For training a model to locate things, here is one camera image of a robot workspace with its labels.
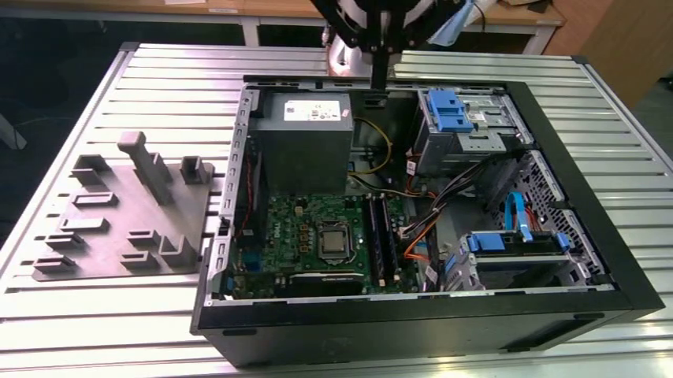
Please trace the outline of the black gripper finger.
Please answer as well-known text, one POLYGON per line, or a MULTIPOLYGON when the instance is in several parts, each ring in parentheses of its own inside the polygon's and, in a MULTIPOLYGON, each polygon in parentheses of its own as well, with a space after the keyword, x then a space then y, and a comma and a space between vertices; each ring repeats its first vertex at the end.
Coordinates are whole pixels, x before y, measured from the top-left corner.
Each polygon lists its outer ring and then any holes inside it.
POLYGON ((393 56, 412 46, 424 30, 436 1, 378 2, 378 88, 386 88, 393 56))
POLYGON ((380 1, 313 1, 345 44, 372 65, 370 87, 380 89, 380 1))

